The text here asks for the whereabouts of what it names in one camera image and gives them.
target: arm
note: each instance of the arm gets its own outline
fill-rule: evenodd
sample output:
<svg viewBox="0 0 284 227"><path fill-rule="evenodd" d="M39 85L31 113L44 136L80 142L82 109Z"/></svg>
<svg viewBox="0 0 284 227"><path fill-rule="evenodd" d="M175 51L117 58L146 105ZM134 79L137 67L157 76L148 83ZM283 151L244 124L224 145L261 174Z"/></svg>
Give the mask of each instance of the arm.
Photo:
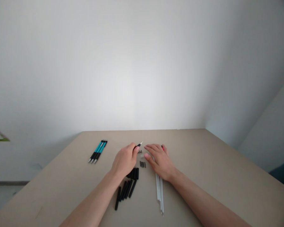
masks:
<svg viewBox="0 0 284 227"><path fill-rule="evenodd" d="M60 227L96 227L99 225L114 192L136 164L140 147L133 151L134 147L135 144L131 143L118 152L111 170L62 222Z"/></svg>
<svg viewBox="0 0 284 227"><path fill-rule="evenodd" d="M155 158L154 161L150 155L144 155L154 171L175 187L205 227L250 226L177 170L164 145L164 150L158 144L146 145L144 148Z"/></svg>

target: teal pen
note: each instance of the teal pen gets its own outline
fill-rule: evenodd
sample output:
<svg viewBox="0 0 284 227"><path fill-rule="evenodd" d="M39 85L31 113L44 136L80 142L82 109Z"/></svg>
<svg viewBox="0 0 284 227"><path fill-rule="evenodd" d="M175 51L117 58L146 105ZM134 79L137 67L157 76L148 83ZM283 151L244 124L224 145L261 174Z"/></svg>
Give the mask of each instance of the teal pen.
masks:
<svg viewBox="0 0 284 227"><path fill-rule="evenodd" d="M97 154L97 157L95 158L94 164L96 164L96 161L99 159L99 157L100 157L100 155L101 155L103 149L105 148L106 144L107 144L107 140L104 141L104 145L102 146L101 150L100 150L99 153Z"/></svg>
<svg viewBox="0 0 284 227"><path fill-rule="evenodd" d="M102 140L101 145L99 146L99 148L97 149L97 151L96 151L95 154L93 155L91 164L92 164L92 162L96 159L96 157L97 157L99 151L102 149L102 147L103 147L103 145L104 145L104 142L105 142L105 140Z"/></svg>
<svg viewBox="0 0 284 227"><path fill-rule="evenodd" d="M95 149L94 153L91 155L91 158L89 159L88 163L91 161L91 159L93 159L95 157L95 154L97 152L97 150L99 149L101 143L103 143L104 140L101 140L101 142L99 143L99 145L97 146L97 148Z"/></svg>

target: floor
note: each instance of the floor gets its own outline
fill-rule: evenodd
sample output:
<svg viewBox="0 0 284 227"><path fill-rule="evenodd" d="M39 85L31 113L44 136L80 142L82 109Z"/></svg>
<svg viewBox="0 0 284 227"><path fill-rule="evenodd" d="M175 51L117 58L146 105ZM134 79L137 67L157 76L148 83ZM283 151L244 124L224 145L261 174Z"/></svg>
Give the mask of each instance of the floor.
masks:
<svg viewBox="0 0 284 227"><path fill-rule="evenodd" d="M0 209L24 186L0 186Z"/></svg>

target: beige table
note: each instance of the beige table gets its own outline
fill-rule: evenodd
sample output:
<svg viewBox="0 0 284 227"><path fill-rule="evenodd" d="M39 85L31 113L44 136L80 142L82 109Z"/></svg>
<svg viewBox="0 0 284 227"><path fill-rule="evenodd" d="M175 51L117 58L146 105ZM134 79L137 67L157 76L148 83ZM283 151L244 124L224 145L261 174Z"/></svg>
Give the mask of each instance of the beige table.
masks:
<svg viewBox="0 0 284 227"><path fill-rule="evenodd" d="M103 138L108 144L99 161L88 164ZM164 143L180 171L252 226L284 226L284 185L205 129L83 132L0 211L0 226L59 226L101 181L119 149L141 141ZM169 183L163 191L164 217L147 163L132 197L115 211L115 193L100 226L201 226Z"/></svg>

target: finger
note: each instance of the finger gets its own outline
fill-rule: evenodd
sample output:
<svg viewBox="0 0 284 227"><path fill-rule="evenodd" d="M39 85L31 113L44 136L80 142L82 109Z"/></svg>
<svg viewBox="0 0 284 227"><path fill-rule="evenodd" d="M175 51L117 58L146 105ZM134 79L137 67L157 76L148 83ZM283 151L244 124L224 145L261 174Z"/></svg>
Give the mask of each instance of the finger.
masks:
<svg viewBox="0 0 284 227"><path fill-rule="evenodd" d="M131 143L130 145L128 145L127 147L132 151L134 149L134 147L136 146L135 143Z"/></svg>
<svg viewBox="0 0 284 227"><path fill-rule="evenodd" d="M133 160L137 160L137 154L138 154L139 149L140 149L140 147L136 147L136 148L133 150L133 156L132 156L132 159L133 159Z"/></svg>
<svg viewBox="0 0 284 227"><path fill-rule="evenodd" d="M148 163L151 165L153 170L158 168L158 164L152 159L152 156L149 154L144 154L145 159L148 161Z"/></svg>
<svg viewBox="0 0 284 227"><path fill-rule="evenodd" d="M162 144L162 147L163 147L163 151L167 154L167 156L169 156L167 147L164 144Z"/></svg>
<svg viewBox="0 0 284 227"><path fill-rule="evenodd" d="M162 147L159 144L154 144L160 151L163 151Z"/></svg>
<svg viewBox="0 0 284 227"><path fill-rule="evenodd" d="M149 147L149 148L151 148L151 149L153 149L154 151L156 151L156 152L160 152L160 149L158 149L157 147L156 147L156 145L154 145L154 144L148 144L148 145L146 145L147 147Z"/></svg>
<svg viewBox="0 0 284 227"><path fill-rule="evenodd" d="M154 151L152 148L149 148L147 146L144 147L152 156L155 157L155 160L156 160L156 157L157 157L157 154L158 152Z"/></svg>

